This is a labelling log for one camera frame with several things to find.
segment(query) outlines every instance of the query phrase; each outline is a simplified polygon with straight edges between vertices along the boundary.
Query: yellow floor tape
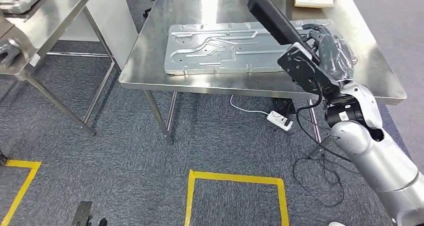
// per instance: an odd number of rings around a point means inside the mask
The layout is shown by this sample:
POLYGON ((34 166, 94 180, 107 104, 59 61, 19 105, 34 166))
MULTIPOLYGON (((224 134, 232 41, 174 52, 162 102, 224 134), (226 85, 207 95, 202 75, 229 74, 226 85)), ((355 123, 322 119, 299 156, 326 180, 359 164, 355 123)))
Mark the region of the yellow floor tape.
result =
POLYGON ((41 165, 41 162, 30 162, 30 161, 20 161, 20 160, 8 160, 7 161, 6 166, 8 166, 8 167, 30 168, 31 171, 29 171, 28 176, 26 177, 21 188, 17 192, 17 195, 14 198, 13 203, 10 206, 9 211, 7 212, 6 216, 4 217, 3 221, 0 224, 0 226, 7 226, 9 224, 9 222, 11 221, 13 214, 15 213, 16 209, 18 208, 18 205, 21 202, 21 200, 22 200, 26 190, 28 189, 29 185, 31 184, 31 181, 34 179, 40 165, 41 165))
POLYGON ((281 214, 281 226, 289 226, 289 216, 287 213, 287 205, 286 205, 286 193, 284 191, 284 183, 281 178, 236 175, 236 174, 214 173, 214 172, 196 172, 193 170, 190 170, 190 172, 188 173, 187 203, 185 205, 184 226, 190 226, 190 219, 192 217, 194 185, 195 185, 196 179, 250 182, 250 183, 276 185, 277 191, 278 191, 279 210, 281 214))

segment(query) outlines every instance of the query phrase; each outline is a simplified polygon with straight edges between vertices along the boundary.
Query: power strip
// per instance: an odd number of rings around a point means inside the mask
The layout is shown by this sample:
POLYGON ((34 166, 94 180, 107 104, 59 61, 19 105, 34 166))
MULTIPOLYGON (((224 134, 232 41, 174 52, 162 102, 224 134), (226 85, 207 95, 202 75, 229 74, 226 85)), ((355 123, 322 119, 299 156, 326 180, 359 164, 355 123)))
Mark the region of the power strip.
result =
POLYGON ((266 117, 268 121, 272 122, 274 125, 278 126, 284 131, 289 131, 290 128, 292 128, 293 122, 289 120, 288 118, 280 115, 276 111, 271 111, 266 117))

